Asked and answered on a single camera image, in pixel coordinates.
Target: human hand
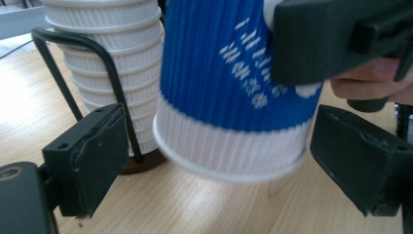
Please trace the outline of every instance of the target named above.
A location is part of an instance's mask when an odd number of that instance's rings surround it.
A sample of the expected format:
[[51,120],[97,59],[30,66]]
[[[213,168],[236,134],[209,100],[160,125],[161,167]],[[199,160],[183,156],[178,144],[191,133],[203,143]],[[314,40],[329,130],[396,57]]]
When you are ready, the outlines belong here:
[[346,99],[378,99],[413,105],[413,69],[403,80],[393,81],[399,60],[376,58],[331,79],[334,95]]

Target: black plastic part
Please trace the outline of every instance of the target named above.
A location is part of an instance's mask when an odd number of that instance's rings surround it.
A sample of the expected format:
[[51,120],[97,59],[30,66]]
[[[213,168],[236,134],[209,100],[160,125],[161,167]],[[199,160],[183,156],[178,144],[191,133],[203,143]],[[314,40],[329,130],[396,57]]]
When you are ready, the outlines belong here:
[[413,106],[397,104],[396,105],[396,116],[397,116],[397,128],[396,135],[399,138],[408,140],[409,122],[410,115],[413,114]]
[[[330,79],[404,47],[413,36],[412,23],[413,2],[407,0],[282,1],[274,14],[272,76],[284,85]],[[395,80],[404,77],[412,56],[408,50],[401,58]],[[386,100],[351,100],[349,104],[374,112]]]
[[47,171],[62,184],[61,213],[92,216],[129,159],[122,105],[95,110],[46,146],[43,155]]
[[413,146],[355,114],[321,105],[311,151],[365,215],[395,215],[413,202]]
[[57,233],[37,166],[19,162],[0,168],[0,232]]
[[[402,53],[400,56],[401,62],[398,67],[397,73],[394,77],[395,81],[402,80],[407,72],[409,71],[410,66],[413,64],[413,43],[410,40],[405,41],[405,45],[402,48]],[[347,100],[347,104],[353,109],[362,111],[362,112],[377,112],[385,106],[388,98],[383,97],[380,99],[369,99],[369,100]]]
[[53,211],[61,203],[63,197],[63,184],[60,183],[57,177],[52,176],[48,172],[46,164],[39,167],[39,173],[43,181],[49,211]]
[[92,52],[96,53],[104,63],[107,73],[109,75],[109,79],[116,97],[116,100],[121,103],[127,114],[126,122],[127,122],[127,130],[128,130],[128,137],[131,142],[131,149],[134,154],[134,160],[139,163],[143,161],[143,156],[139,148],[139,143],[136,138],[136,133],[134,132],[133,123],[131,121],[131,115],[128,109],[128,104],[125,99],[125,95],[122,89],[122,84],[119,80],[118,71],[116,69],[115,63],[113,62],[112,57],[109,53],[101,47],[95,41],[82,37],[79,35],[74,35],[70,33],[62,33],[62,32],[52,32],[47,31],[43,28],[36,27],[31,31],[31,35],[33,37],[33,41],[39,50],[40,54],[42,55],[45,63],[51,70],[58,87],[60,88],[61,92],[63,93],[67,103],[70,106],[73,114],[75,115],[76,119],[79,121],[82,119],[82,114],[77,106],[73,96],[71,95],[67,85],[58,70],[56,63],[46,45],[46,42],[53,42],[62,45],[71,45],[71,46],[80,46],[91,50]]
[[368,100],[348,99],[347,104],[354,110],[362,111],[365,113],[373,113],[383,109],[387,100],[387,97]]
[[274,14],[273,78],[286,85],[329,79],[397,49],[397,43],[361,54],[350,50],[357,22],[392,9],[403,0],[287,0]]

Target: cup rim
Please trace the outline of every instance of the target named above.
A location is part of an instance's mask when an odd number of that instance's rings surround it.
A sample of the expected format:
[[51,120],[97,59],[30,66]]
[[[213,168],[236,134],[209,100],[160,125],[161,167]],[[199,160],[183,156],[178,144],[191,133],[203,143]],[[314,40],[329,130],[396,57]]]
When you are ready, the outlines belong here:
[[[123,48],[123,49],[119,49],[119,50],[106,50],[112,57],[116,57],[116,56],[122,56],[122,55],[129,55],[129,54],[133,54],[133,53],[137,53],[140,51],[143,51],[145,49],[151,48],[153,46],[155,46],[156,44],[160,44],[162,43],[162,30],[160,30],[160,33],[152,38],[151,40],[138,44],[136,46],[133,47],[127,47],[127,48]],[[65,52],[68,53],[71,56],[78,56],[78,57],[82,57],[82,58],[96,58],[97,55],[91,51],[87,51],[87,50],[76,50],[72,47],[68,47],[68,46],[63,46],[60,45],[60,48]]]
[[[127,74],[132,74],[135,73],[137,71],[143,71],[146,70],[148,68],[151,68],[155,65],[157,65],[157,63],[162,61],[162,54],[158,55],[157,57],[149,60],[148,62],[142,63],[139,66],[133,67],[133,68],[128,68],[128,69],[124,69],[124,70],[118,70],[118,75],[127,75]],[[85,76],[93,76],[93,77],[105,77],[107,76],[107,71],[92,71],[92,70],[84,70],[84,69],[80,69],[78,67],[75,67],[71,64],[66,64],[66,66],[74,73],[80,74],[80,75],[85,75]]]
[[161,8],[158,7],[158,11],[152,17],[148,19],[141,20],[139,22],[134,22],[130,24],[123,24],[118,26],[109,26],[109,27],[75,27],[75,26],[66,26],[52,21],[48,16],[45,16],[45,21],[52,27],[57,28],[61,31],[74,32],[74,33],[83,33],[83,34],[108,34],[116,33],[123,31],[130,31],[132,29],[142,28],[148,25],[153,24],[155,21],[159,20],[162,15]]
[[[101,90],[101,89],[94,89],[94,88],[90,88],[90,87],[86,87],[82,84],[79,84],[79,82],[77,82],[76,80],[74,80],[72,78],[72,82],[79,88],[79,90],[82,90],[84,92],[87,93],[91,93],[94,95],[112,95],[113,94],[113,90]],[[159,79],[157,78],[152,78],[148,81],[145,81],[137,86],[132,86],[132,87],[125,87],[123,88],[124,93],[130,93],[130,92],[136,92],[145,88],[148,88],[152,85],[154,85],[155,83],[159,82]]]
[[135,121],[135,120],[144,119],[144,118],[149,117],[149,116],[151,116],[151,115],[154,115],[154,116],[155,116],[156,111],[157,111],[157,108],[153,108],[153,109],[151,109],[151,110],[149,110],[149,111],[146,111],[146,112],[143,113],[143,114],[136,115],[136,116],[131,116],[131,120],[132,120],[132,121]]
[[[100,108],[100,107],[103,107],[103,106],[106,105],[106,104],[98,104],[98,103],[92,102],[92,101],[90,101],[90,100],[87,100],[87,99],[84,98],[81,94],[78,94],[78,95],[79,95],[79,98],[80,98],[84,103],[86,103],[86,104],[88,104],[88,105],[90,105],[90,106],[92,106],[92,107]],[[142,99],[142,100],[139,100],[139,101],[133,102],[133,103],[131,103],[131,104],[128,104],[128,109],[132,109],[132,108],[139,107],[139,106],[141,106],[141,105],[143,105],[143,104],[146,104],[146,103],[148,103],[148,102],[156,99],[157,97],[158,97],[158,94],[154,94],[154,95],[149,96],[149,97],[146,97],[146,98],[144,98],[144,99]]]
[[42,0],[43,3],[71,8],[104,8],[104,7],[119,7],[130,5],[133,3],[144,2],[146,0]]

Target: paper cup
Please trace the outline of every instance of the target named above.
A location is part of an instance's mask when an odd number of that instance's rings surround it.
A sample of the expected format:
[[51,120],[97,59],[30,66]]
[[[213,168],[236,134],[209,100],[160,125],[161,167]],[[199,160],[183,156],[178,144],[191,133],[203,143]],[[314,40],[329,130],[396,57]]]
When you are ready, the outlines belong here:
[[262,12],[262,1],[169,3],[154,136],[186,169],[256,182],[302,162],[321,84],[272,81]]
[[49,22],[49,24],[56,32],[87,37],[97,42],[106,50],[120,50],[146,43],[158,37],[163,32],[159,18],[160,15],[155,15],[145,21],[118,27],[102,27],[98,30],[87,30],[82,27],[67,27],[52,22]]
[[[78,87],[79,95],[82,96],[84,100],[102,105],[118,102],[113,90],[92,89],[82,87],[75,81],[73,82]],[[127,103],[138,102],[159,92],[159,79],[152,79],[135,87],[124,87],[123,91]]]
[[42,0],[42,2],[50,24],[85,30],[134,24],[160,12],[156,0]]
[[[164,43],[162,33],[152,40],[131,48],[122,50],[108,50],[118,72],[132,69],[152,59],[157,58],[163,52]],[[68,66],[79,70],[106,71],[103,61],[95,53],[89,51],[75,50],[67,46],[63,49],[64,61]]]
[[[84,97],[82,97],[81,94],[79,94],[79,98],[83,101],[85,110],[87,111],[88,110],[93,111],[105,105],[105,104],[98,104],[98,103],[91,102],[85,99]],[[158,101],[158,94],[155,94],[143,100],[133,102],[133,103],[128,103],[128,109],[129,109],[131,118],[133,118],[134,116],[143,115],[149,111],[153,111],[154,109],[156,109],[157,101]]]
[[[162,55],[137,67],[118,72],[122,87],[134,87],[161,76]],[[72,80],[80,86],[110,90],[112,84],[106,71],[88,71],[67,65],[72,72]]]
[[[150,153],[150,152],[154,151],[155,149],[157,149],[158,144],[157,144],[155,139],[150,138],[150,139],[140,141],[139,142],[139,148],[140,148],[141,154],[147,154],[147,153]],[[131,149],[131,146],[129,147],[129,153],[130,153],[130,157],[133,157],[134,154],[133,154],[133,151]]]
[[156,109],[131,117],[134,129],[144,129],[152,126],[156,114]]

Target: white paper cup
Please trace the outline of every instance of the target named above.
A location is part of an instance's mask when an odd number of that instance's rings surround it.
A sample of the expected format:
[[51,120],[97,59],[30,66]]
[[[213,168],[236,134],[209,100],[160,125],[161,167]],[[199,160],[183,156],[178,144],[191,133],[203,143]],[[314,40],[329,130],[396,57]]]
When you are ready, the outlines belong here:
[[160,11],[156,0],[42,2],[50,24],[85,30],[134,24],[147,20]]
[[[91,113],[92,111],[96,110],[95,109],[89,109],[91,108],[90,106],[87,106],[84,104],[84,108],[87,114]],[[141,131],[142,130],[146,130],[147,132],[150,132],[149,136],[144,136],[144,139],[147,139],[149,137],[153,138],[153,131],[152,131],[152,125],[153,125],[153,121],[155,118],[155,114],[156,114],[156,108],[152,109],[146,113],[143,113],[141,115],[135,115],[131,117],[131,122],[133,124],[133,128],[136,131]]]
[[143,113],[141,115],[133,116],[131,121],[134,129],[143,129],[152,126],[156,114],[156,109]]
[[170,1],[154,136],[183,168],[259,182],[303,161],[321,87],[272,81],[263,8],[263,1]]
[[[157,149],[158,144],[155,139],[150,138],[150,139],[140,141],[139,148],[140,148],[141,154],[147,154]],[[131,149],[131,146],[129,147],[129,153],[130,153],[130,157],[133,157],[133,151]]]
[[120,50],[134,47],[150,41],[163,32],[159,16],[154,16],[146,21],[122,25],[111,28],[100,28],[92,32],[84,28],[64,27],[52,24],[56,32],[80,35],[94,40],[106,50]]
[[[162,56],[137,67],[118,72],[122,87],[135,87],[149,80],[159,79],[161,75]],[[82,87],[110,90],[112,84],[106,71],[87,71],[67,65],[72,71],[72,80]]]
[[[146,43],[122,50],[108,50],[108,53],[112,57],[118,72],[121,72],[157,58],[162,54],[163,46],[161,33]],[[79,70],[106,71],[103,61],[95,53],[75,50],[66,46],[60,47],[63,49],[64,61],[68,66]]]
[[[83,101],[86,110],[93,111],[93,110],[96,110],[104,106],[104,104],[98,104],[98,103],[94,103],[89,100],[86,100],[84,97],[82,97],[81,94],[79,94],[79,98]],[[131,118],[133,118],[134,116],[143,115],[149,111],[153,111],[154,109],[156,109],[157,102],[158,102],[158,94],[155,94],[151,97],[147,97],[138,102],[128,103],[128,109],[129,109]]]
[[[92,89],[82,87],[75,81],[73,82],[78,87],[79,95],[82,96],[84,100],[103,105],[117,102],[113,90]],[[159,92],[159,79],[152,79],[135,87],[124,87],[123,91],[127,103],[138,102]]]

